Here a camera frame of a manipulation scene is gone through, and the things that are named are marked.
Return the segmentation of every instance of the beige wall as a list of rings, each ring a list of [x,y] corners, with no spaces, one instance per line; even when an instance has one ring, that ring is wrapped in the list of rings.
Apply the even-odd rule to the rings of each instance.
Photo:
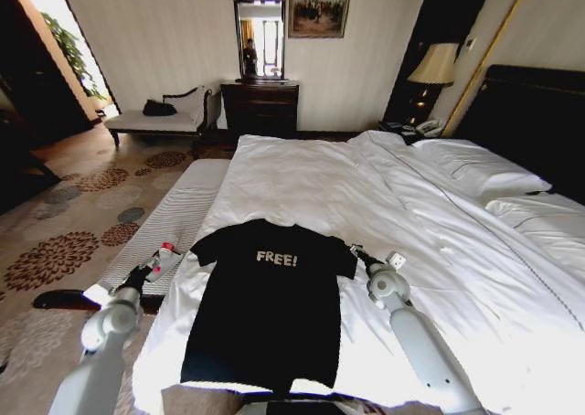
[[[486,3],[488,11],[497,5],[494,2],[498,1],[493,0],[490,5]],[[464,61],[464,58],[458,61],[457,69]],[[478,63],[479,60],[470,62],[462,69],[467,79],[471,77],[469,72],[473,73]],[[473,100],[485,69],[494,64],[585,70],[584,0],[520,0],[501,37],[495,42],[493,50],[481,67],[482,75],[473,83],[472,93],[464,100],[461,111],[453,115],[454,124],[451,129],[456,127]],[[441,94],[433,110],[435,116],[448,115],[459,100],[466,85],[465,78],[460,81],[460,75],[462,74],[458,70],[459,83],[455,83],[457,89],[453,86],[453,91],[445,90]]]
[[[239,76],[232,0],[69,0],[123,110]],[[382,117],[422,0],[351,0],[343,39],[287,39],[299,128]]]
[[[47,27],[47,24],[45,23],[45,19],[43,19],[43,16],[36,10],[35,6],[32,4],[30,0],[18,1],[25,9],[28,18],[35,27],[35,30],[38,32],[38,35],[40,36],[41,40],[47,47],[48,53],[51,55],[53,60],[55,60],[58,69],[61,71],[61,74],[65,78],[65,81],[71,88],[71,91],[75,95],[75,98],[77,98],[77,101],[80,103],[81,109],[83,109],[88,119],[90,120],[96,119],[98,115],[96,114],[93,108],[91,100],[85,94],[85,91],[81,87],[80,82],[77,80],[77,77],[75,76],[73,70],[69,66],[67,59],[65,59],[63,52],[59,48],[57,41],[55,40],[55,38],[53,38],[53,35],[51,34],[50,30]]]

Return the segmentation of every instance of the bed frame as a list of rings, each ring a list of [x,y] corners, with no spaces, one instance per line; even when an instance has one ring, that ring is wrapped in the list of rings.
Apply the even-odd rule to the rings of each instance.
[[[585,72],[493,65],[453,137],[500,154],[585,204],[584,111]]]

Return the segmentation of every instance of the black bag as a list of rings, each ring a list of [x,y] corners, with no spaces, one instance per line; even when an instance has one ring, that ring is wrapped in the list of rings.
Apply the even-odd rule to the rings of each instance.
[[[175,106],[168,102],[148,100],[143,108],[143,114],[146,116],[168,116],[175,113]]]

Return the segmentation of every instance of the door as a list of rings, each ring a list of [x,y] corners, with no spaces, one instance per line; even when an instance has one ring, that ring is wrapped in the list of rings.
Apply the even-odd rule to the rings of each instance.
[[[25,120],[31,147],[92,125],[18,0],[0,0],[0,87]]]

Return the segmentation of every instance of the floral rug pattern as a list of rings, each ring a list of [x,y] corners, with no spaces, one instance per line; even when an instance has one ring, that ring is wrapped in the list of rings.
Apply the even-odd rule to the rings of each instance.
[[[62,182],[0,216],[3,414],[47,413],[59,382],[80,359],[85,313],[33,309],[34,299],[98,281],[192,162],[186,138],[121,135],[116,151],[101,124],[35,153]],[[139,413],[130,377],[151,322],[143,319],[124,352],[118,414]]]

